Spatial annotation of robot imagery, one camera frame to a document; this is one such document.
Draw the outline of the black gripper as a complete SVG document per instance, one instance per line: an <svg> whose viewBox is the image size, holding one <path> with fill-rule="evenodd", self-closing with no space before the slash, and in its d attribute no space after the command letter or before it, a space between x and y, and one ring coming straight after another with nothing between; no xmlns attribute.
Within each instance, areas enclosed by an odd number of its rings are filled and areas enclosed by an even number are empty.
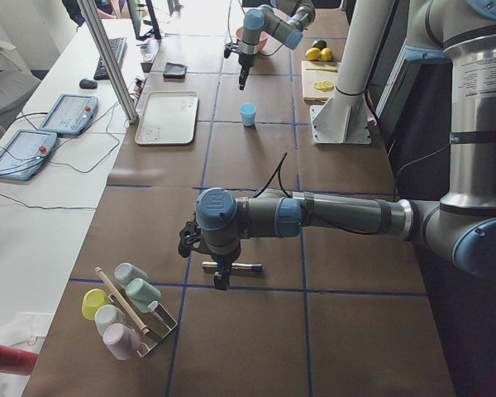
<svg viewBox="0 0 496 397"><path fill-rule="evenodd" d="M231 265L236 260L236 248L233 250L212 251L211 257L217 263L216 272L213 276L214 288L228 290L228 276L231 273Z"/></svg>
<svg viewBox="0 0 496 397"><path fill-rule="evenodd" d="M244 90L249 77L250 69L255 64L255 56L253 54L240 53L238 63L241 66L241 73L239 76L239 90Z"/></svg>

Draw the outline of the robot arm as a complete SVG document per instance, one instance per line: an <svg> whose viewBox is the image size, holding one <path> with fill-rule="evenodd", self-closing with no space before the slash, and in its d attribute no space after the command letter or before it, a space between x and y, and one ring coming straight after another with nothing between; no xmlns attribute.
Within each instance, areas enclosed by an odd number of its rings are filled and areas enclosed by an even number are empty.
<svg viewBox="0 0 496 397"><path fill-rule="evenodd" d="M236 53L241 66L239 90L244 90L250 69L255 64L260 34L267 33L290 50L295 50L303 38L303 31L316 16L312 1L271 1L249 9L244 16L241 39Z"/></svg>
<svg viewBox="0 0 496 397"><path fill-rule="evenodd" d="M496 278L496 1L413 1L410 60L452 63L450 188L437 201L345 198L260 189L235 198L221 188L197 198L179 234L179 254L208 254L214 284L227 289L241 241L295 237L334 227L415 241L472 275Z"/></svg>

